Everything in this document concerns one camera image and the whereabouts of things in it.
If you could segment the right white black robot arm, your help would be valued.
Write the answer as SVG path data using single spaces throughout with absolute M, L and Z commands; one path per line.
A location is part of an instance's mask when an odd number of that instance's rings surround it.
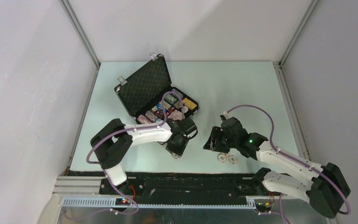
M 267 137 L 247 132 L 234 117 L 212 128 L 203 149 L 224 154 L 236 149 L 246 158 L 279 166 L 284 174 L 260 168 L 252 177 L 253 191 L 258 195 L 270 191 L 293 196 L 326 218 L 335 218 L 351 193 L 337 165 L 321 165 L 272 146 Z

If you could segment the white red chip stack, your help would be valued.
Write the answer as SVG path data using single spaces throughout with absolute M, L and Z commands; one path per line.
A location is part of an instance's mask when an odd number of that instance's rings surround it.
M 225 163 L 225 162 L 228 162 L 228 163 L 231 163 L 231 164 L 236 164 L 238 159 L 235 155 L 230 155 L 230 154 L 219 154 L 217 156 L 217 159 L 219 162 L 221 163 Z

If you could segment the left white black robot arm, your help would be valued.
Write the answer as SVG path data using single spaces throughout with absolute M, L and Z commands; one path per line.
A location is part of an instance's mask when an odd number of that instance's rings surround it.
M 97 164 L 111 180 L 111 189 L 124 194 L 129 182 L 120 162 L 131 147 L 158 142 L 169 153 L 181 157 L 189 140 L 197 134 L 197 126 L 191 118 L 140 125 L 126 125 L 121 119 L 113 119 L 90 140 L 90 152 L 95 153 Z

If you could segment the blue patterned card deck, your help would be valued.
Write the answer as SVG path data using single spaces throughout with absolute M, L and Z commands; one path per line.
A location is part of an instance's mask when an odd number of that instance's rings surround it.
M 171 112 L 174 111 L 172 105 L 168 104 L 166 101 L 158 102 L 152 109 L 160 119 L 164 119 L 164 112 L 168 117 Z

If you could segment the purple grey chip stack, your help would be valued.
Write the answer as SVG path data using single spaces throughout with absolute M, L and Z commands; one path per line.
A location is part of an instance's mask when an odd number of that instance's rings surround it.
M 145 116 L 147 117 L 147 119 L 149 119 L 152 123 L 156 122 L 159 117 L 153 112 L 153 111 L 147 111 L 145 113 Z

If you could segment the black poker set case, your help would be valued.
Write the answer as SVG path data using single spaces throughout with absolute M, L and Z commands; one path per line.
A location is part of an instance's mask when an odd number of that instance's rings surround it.
M 163 54 L 151 54 L 151 60 L 135 71 L 127 78 L 119 77 L 120 84 L 115 87 L 115 92 L 124 105 L 129 115 L 137 121 L 139 115 L 145 115 L 147 111 L 158 103 L 164 101 L 167 93 L 172 93 L 172 89 L 180 91 L 184 98 L 195 102 L 198 106 L 194 110 L 189 110 L 183 105 L 182 100 L 178 100 L 172 105 L 174 110 L 181 111 L 185 118 L 193 116 L 200 108 L 199 103 L 190 97 L 183 90 L 176 87 L 171 80 L 168 66 Z M 158 119 L 154 123 L 161 123 L 164 119 Z

